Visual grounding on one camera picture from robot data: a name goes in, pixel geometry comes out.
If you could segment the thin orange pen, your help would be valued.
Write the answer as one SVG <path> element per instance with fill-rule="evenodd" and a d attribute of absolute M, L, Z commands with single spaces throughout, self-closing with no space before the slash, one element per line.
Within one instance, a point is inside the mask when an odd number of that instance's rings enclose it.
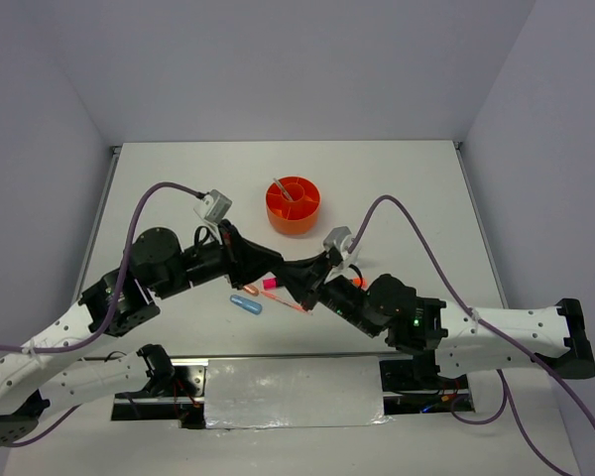
<path fill-rule="evenodd" d="M 278 297 L 278 296 L 276 296 L 272 293 L 269 293 L 267 291 L 260 291 L 260 295 L 262 295 L 264 298 L 270 299 L 276 303 L 284 305 L 285 307 L 291 308 L 297 312 L 304 313 L 307 315 L 312 315 L 311 311 L 303 309 L 299 304 L 289 302 L 288 300 Z"/>

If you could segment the clear white pen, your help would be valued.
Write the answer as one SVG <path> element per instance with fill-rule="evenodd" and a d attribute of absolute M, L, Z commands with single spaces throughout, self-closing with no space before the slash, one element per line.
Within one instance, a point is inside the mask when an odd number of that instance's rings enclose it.
<path fill-rule="evenodd" d="M 273 178 L 274 185 L 279 189 L 282 197 L 289 203 L 293 203 L 295 200 L 290 194 L 289 190 L 277 179 Z"/>

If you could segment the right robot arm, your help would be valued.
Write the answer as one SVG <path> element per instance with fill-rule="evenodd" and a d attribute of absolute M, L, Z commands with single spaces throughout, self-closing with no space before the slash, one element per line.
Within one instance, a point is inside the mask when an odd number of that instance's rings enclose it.
<path fill-rule="evenodd" d="M 472 307 L 421 297 L 390 274 L 367 289 L 332 274 L 328 253 L 286 261 L 275 277 L 305 310 L 320 304 L 367 336 L 409 355 L 413 380 L 433 388 L 443 378 L 544 363 L 564 380 L 595 377 L 580 302 L 564 298 L 536 309 Z"/>

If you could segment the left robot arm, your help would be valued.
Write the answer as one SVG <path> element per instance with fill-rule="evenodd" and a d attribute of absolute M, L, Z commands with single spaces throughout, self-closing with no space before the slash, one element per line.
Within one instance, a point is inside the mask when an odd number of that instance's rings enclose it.
<path fill-rule="evenodd" d="M 244 239 L 227 220 L 216 237 L 198 228 L 187 249 L 170 229 L 141 233 L 119 295 L 114 291 L 121 274 L 114 270 L 22 350 L 0 357 L 0 447 L 20 445 L 42 419 L 83 403 L 119 393 L 160 396 L 175 388 L 175 367 L 158 344 L 93 366 L 82 359 L 157 317 L 157 298 L 222 277 L 241 289 L 283 261 L 280 253 Z"/>

